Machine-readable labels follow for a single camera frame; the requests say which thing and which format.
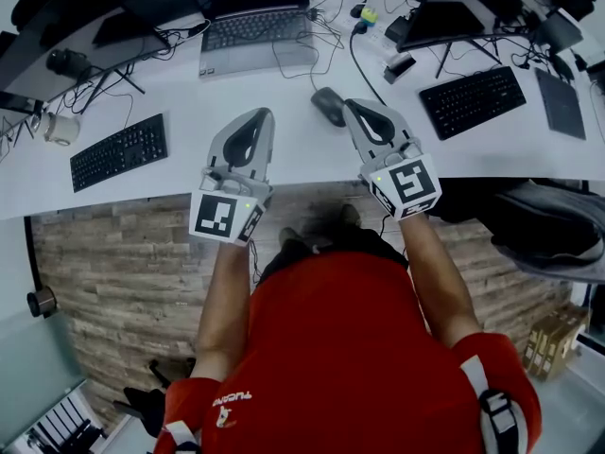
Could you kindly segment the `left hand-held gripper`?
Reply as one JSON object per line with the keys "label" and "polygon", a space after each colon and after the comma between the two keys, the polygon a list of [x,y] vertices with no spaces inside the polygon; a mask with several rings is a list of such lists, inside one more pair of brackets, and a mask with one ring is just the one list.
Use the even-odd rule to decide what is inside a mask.
{"label": "left hand-held gripper", "polygon": [[239,115],[213,139],[199,188],[192,192],[189,234],[246,245],[267,211],[275,119],[269,108]]}

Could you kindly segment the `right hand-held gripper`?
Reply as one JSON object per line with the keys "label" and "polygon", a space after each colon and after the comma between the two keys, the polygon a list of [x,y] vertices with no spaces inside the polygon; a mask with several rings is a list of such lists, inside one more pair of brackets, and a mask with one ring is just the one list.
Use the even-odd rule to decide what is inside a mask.
{"label": "right hand-held gripper", "polygon": [[432,158],[398,112],[377,101],[349,98],[343,117],[364,163],[360,176],[391,217],[403,220],[436,205],[441,184]]}

